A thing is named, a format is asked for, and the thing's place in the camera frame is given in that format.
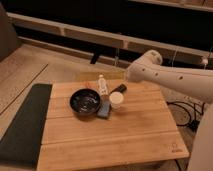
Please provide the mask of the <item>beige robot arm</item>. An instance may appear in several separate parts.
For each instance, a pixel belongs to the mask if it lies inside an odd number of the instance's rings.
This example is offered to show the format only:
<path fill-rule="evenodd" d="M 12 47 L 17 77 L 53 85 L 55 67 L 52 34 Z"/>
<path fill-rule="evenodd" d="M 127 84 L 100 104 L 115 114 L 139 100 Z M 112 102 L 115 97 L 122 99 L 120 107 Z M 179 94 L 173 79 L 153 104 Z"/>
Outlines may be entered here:
<path fill-rule="evenodd" d="M 213 171 L 213 70 L 166 67 L 156 50 L 149 50 L 130 64 L 126 78 L 151 81 L 205 103 L 205 111 L 194 139 L 187 171 Z"/>

